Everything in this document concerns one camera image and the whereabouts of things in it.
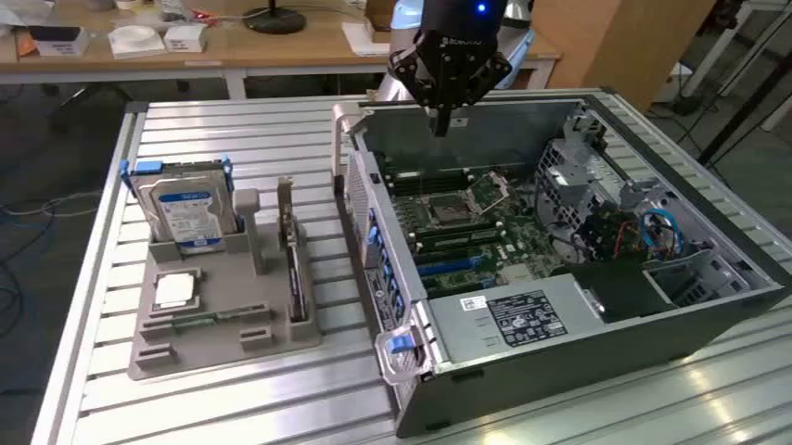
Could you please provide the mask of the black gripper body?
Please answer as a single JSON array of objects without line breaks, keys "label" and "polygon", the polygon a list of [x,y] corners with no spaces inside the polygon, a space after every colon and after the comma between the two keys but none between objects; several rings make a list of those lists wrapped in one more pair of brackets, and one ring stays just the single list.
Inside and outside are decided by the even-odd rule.
[{"label": "black gripper body", "polygon": [[446,53],[496,52],[506,9],[504,1],[428,1],[416,46],[440,82],[446,103]]}]

